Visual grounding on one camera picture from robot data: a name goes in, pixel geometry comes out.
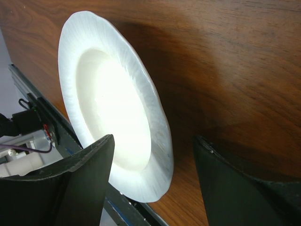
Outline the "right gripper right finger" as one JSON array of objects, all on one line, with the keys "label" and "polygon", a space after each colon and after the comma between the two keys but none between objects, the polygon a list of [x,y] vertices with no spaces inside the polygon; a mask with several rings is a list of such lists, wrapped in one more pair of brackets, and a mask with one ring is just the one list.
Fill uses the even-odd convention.
[{"label": "right gripper right finger", "polygon": [[300,178],[275,173],[195,135],[193,153],[211,226],[299,226]]}]

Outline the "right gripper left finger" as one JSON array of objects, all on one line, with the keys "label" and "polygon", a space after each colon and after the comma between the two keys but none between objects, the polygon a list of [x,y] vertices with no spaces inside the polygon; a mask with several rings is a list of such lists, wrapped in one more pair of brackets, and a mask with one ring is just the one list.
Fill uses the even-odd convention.
[{"label": "right gripper left finger", "polygon": [[106,135],[28,175],[2,178],[1,225],[99,225],[114,147],[113,135]]}]

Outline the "plain white deep plate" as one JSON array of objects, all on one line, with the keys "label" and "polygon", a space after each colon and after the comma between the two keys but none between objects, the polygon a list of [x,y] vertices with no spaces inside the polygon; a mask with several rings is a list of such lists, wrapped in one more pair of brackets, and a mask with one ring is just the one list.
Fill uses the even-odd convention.
[{"label": "plain white deep plate", "polygon": [[128,198],[156,202],[174,172],[171,131],[156,87],[135,49],[105,18],[73,13],[58,46],[64,105],[82,147],[111,134],[109,183]]}]

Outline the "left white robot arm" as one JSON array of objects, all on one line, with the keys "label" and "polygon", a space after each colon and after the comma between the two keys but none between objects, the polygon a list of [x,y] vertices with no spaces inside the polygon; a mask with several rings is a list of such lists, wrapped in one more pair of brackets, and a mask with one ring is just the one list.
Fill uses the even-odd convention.
[{"label": "left white robot arm", "polygon": [[49,149],[42,123],[34,110],[0,115],[0,176],[24,176],[44,166]]}]

